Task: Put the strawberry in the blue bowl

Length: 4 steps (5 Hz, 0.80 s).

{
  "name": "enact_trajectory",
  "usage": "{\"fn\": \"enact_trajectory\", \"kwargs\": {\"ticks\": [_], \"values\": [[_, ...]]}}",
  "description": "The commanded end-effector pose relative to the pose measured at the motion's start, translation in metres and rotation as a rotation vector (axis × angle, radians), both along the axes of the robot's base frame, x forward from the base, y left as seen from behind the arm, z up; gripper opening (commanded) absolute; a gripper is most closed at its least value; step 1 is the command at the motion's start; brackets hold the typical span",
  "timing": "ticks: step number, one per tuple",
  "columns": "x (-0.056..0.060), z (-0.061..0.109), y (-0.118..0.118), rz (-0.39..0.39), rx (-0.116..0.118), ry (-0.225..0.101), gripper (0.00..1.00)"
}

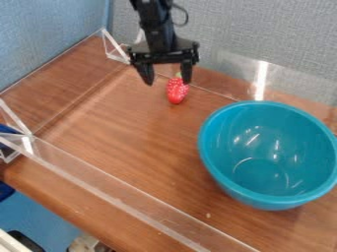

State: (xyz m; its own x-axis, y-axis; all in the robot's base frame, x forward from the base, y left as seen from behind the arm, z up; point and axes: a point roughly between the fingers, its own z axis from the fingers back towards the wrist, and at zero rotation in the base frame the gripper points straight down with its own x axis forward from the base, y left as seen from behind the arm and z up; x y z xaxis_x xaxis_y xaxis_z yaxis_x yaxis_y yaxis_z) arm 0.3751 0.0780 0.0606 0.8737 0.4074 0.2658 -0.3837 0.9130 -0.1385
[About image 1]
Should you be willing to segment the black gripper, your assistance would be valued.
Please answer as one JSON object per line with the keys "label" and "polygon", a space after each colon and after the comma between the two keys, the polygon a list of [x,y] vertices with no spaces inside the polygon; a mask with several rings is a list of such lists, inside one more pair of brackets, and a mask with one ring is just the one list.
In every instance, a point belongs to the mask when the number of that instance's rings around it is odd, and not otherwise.
{"label": "black gripper", "polygon": [[184,83],[190,84],[193,67],[200,62],[200,44],[176,34],[170,14],[162,20],[143,17],[139,24],[145,31],[145,41],[137,42],[127,49],[127,54],[143,82],[153,86],[154,68],[151,64],[182,63]]}

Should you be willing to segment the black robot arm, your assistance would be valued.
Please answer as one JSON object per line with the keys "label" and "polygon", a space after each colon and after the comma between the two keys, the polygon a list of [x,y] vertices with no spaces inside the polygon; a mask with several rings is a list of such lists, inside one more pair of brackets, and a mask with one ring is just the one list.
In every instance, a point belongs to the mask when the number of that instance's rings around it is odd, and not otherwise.
{"label": "black robot arm", "polygon": [[186,9],[173,0],[129,0],[139,15],[139,27],[145,31],[145,41],[127,48],[130,64],[145,83],[154,82],[154,64],[181,64],[185,84],[193,80],[193,67],[200,62],[200,43],[182,38],[176,33],[172,9]]}

